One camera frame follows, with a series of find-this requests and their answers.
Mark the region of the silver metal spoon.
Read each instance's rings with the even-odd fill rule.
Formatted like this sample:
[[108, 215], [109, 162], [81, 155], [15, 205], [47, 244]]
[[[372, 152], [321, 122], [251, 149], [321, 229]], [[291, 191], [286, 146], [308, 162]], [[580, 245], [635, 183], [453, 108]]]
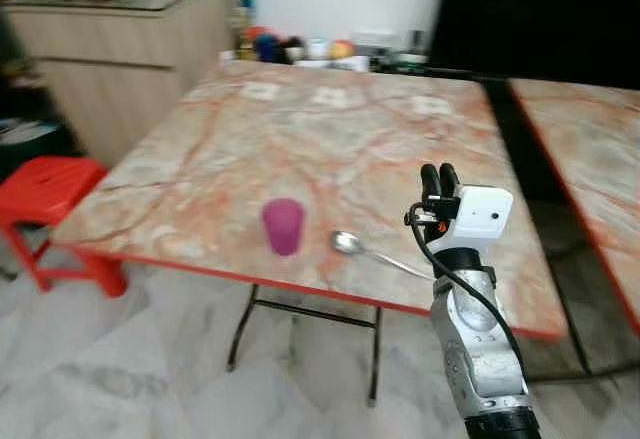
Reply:
[[403, 271], [403, 273], [419, 276], [419, 278], [424, 280], [433, 279], [428, 274], [421, 273], [421, 271], [415, 269], [415, 267], [411, 267], [410, 265], [404, 264], [404, 262], [393, 259], [393, 257], [385, 255], [385, 253], [370, 250], [370, 248], [366, 247], [365, 243], [362, 242], [356, 234], [346, 232], [346, 230], [334, 230], [332, 235], [330, 235], [330, 247], [332, 247], [334, 251], [344, 253], [344, 255], [364, 255], [372, 257], [372, 259], [383, 262], [385, 265], [396, 267], [396, 269]]

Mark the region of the light wooden cabinet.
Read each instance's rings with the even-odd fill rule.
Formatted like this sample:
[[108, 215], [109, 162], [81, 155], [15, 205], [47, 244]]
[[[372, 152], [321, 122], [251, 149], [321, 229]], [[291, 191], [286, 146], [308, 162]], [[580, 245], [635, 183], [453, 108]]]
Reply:
[[8, 0], [20, 49], [88, 156], [118, 164], [232, 49], [233, 0]]

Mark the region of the dark blue jar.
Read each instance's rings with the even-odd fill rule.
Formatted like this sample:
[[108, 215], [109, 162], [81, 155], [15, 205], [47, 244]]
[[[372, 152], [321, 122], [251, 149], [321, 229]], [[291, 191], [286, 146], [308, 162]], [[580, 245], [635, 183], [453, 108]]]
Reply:
[[278, 37], [269, 33], [262, 33], [255, 37], [253, 50], [256, 52], [257, 60], [264, 63], [279, 63], [280, 54], [282, 54]]

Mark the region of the dark metal table leg frame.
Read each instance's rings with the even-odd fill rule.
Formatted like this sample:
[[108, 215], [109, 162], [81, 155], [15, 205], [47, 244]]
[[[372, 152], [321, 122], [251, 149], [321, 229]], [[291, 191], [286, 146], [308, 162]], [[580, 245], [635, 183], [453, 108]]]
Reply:
[[225, 361], [225, 370], [228, 372], [236, 371], [238, 363], [239, 348], [241, 348], [244, 330], [247, 329], [248, 323], [255, 312], [256, 308], [273, 308], [276, 311], [287, 312], [294, 316], [316, 317], [316, 319], [330, 321], [330, 323], [339, 323], [344, 325], [356, 326], [356, 328], [369, 329], [372, 334], [371, 339], [371, 355], [369, 365], [369, 385], [367, 385], [366, 406], [374, 408], [378, 406], [380, 365], [381, 365], [381, 324], [383, 324], [383, 308], [372, 306], [372, 320], [362, 320], [358, 317], [349, 317], [346, 315], [333, 314], [316, 310], [316, 308], [307, 308], [301, 305], [289, 305], [289, 303], [280, 302], [278, 299], [268, 299], [260, 297], [260, 284], [252, 284], [250, 293], [248, 293], [247, 301], [244, 303], [241, 316], [239, 316], [236, 330], [233, 331], [232, 340], [228, 349], [227, 361]]

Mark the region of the dark storage bin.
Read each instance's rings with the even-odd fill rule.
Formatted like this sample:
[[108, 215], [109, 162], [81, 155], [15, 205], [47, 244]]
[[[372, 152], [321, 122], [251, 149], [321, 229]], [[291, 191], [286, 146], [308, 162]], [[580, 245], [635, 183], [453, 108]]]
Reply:
[[50, 155], [79, 155], [76, 141], [64, 125], [0, 119], [0, 182], [29, 160]]

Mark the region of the red plastic stool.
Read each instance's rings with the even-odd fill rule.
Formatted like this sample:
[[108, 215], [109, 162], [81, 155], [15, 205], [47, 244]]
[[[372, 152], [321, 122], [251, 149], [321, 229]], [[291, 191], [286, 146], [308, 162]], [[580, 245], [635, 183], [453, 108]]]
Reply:
[[55, 280], [92, 282], [108, 297], [127, 291], [118, 261], [73, 250], [81, 269], [42, 267], [38, 261], [52, 242], [31, 248], [20, 234], [22, 224], [58, 225], [106, 174], [108, 170], [90, 157], [41, 156], [20, 165], [0, 183], [0, 237], [12, 247], [38, 291], [51, 291]]

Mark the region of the pink plastic cup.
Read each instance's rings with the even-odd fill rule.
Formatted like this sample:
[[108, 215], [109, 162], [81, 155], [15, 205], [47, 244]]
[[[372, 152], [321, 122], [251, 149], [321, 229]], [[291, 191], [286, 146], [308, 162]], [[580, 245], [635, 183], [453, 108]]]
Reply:
[[305, 207], [292, 198], [274, 198], [265, 203], [260, 214], [270, 250], [279, 256], [291, 256], [300, 250], [305, 224]]

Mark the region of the white cup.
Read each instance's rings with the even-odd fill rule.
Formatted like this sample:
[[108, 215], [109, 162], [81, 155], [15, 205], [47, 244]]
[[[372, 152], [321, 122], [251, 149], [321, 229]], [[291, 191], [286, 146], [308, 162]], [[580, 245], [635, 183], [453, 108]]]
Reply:
[[330, 59], [330, 41], [326, 38], [311, 38], [305, 45], [305, 59], [326, 61]]

